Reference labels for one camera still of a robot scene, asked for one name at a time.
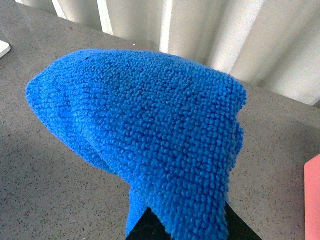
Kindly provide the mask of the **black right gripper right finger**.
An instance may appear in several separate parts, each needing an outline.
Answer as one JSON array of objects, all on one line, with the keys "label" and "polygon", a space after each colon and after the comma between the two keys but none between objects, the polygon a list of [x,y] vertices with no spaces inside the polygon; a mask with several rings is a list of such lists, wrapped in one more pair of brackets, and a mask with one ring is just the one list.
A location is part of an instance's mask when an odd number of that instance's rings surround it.
[{"label": "black right gripper right finger", "polygon": [[227,240],[262,240],[231,208],[225,203],[225,220],[227,223]]}]

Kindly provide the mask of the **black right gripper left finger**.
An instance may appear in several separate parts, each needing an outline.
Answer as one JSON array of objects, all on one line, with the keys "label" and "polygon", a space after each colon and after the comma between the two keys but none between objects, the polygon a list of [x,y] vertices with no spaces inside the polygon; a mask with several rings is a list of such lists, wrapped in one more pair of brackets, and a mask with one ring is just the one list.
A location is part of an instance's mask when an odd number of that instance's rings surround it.
[{"label": "black right gripper left finger", "polygon": [[126,240],[171,240],[158,217],[148,207]]}]

